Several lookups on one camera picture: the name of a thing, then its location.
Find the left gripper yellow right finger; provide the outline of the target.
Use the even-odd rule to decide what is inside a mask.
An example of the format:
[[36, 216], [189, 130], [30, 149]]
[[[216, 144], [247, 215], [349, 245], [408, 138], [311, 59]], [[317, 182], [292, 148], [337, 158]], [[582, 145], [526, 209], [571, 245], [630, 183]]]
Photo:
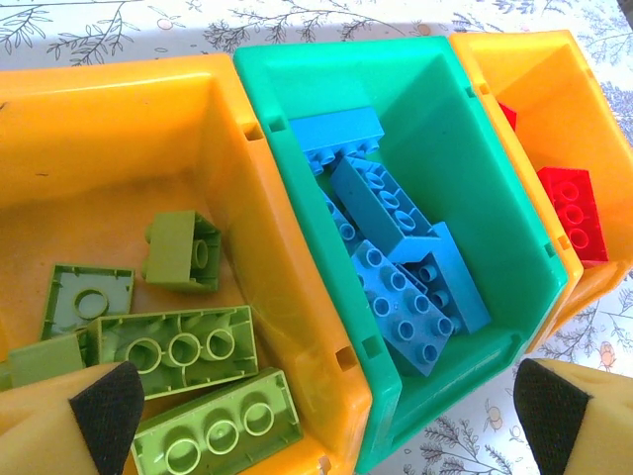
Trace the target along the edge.
[[521, 361], [513, 404], [542, 474], [632, 472], [632, 379], [554, 359]]

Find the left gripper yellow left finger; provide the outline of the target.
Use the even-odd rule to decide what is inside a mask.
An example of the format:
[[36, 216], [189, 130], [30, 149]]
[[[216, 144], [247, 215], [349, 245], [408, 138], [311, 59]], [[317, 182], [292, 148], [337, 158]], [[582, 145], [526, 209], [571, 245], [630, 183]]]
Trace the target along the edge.
[[144, 406], [130, 362], [1, 394], [3, 474], [121, 474]]

